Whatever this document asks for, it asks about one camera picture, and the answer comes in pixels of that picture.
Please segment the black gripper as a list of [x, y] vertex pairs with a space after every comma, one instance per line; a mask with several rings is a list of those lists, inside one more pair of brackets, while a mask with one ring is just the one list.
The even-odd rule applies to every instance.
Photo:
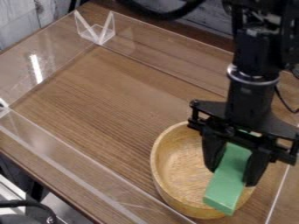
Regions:
[[200, 132], [207, 169], [215, 172], [228, 143], [251, 151], [246, 187], [258, 184], [270, 163], [296, 163], [299, 128], [272, 113], [275, 91], [274, 82], [232, 80], [226, 101], [191, 101], [188, 127]]

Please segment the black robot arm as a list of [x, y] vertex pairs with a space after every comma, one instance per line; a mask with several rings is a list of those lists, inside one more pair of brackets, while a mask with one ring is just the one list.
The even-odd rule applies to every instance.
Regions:
[[204, 164], [215, 171], [226, 144], [251, 151], [243, 183], [255, 186], [267, 166], [296, 163], [299, 128], [272, 112], [279, 74], [299, 65], [299, 0], [223, 0], [235, 41], [226, 101], [191, 101], [188, 127], [202, 135]]

